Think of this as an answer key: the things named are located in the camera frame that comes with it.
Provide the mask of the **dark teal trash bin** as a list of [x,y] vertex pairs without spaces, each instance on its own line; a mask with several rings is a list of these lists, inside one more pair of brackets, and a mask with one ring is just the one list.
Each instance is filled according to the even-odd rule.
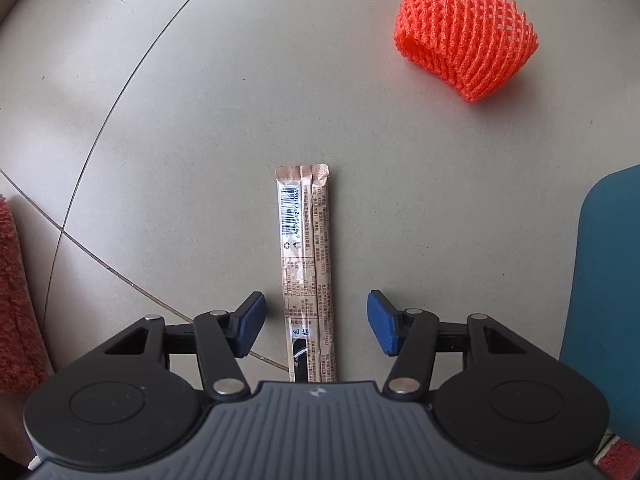
[[639,168],[601,179],[580,210],[560,354],[608,401],[608,426],[639,445]]

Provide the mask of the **red fluffy slipper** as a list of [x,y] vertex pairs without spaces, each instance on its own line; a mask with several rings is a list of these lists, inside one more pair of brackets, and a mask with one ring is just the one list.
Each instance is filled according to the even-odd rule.
[[30,299],[20,240],[4,197],[0,212],[1,391],[27,394],[51,375]]

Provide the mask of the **orange foam fruit net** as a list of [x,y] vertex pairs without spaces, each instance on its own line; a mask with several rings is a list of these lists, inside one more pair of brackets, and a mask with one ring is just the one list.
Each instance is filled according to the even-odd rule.
[[404,58],[468,102],[497,91],[538,48],[513,0],[402,0],[393,40]]

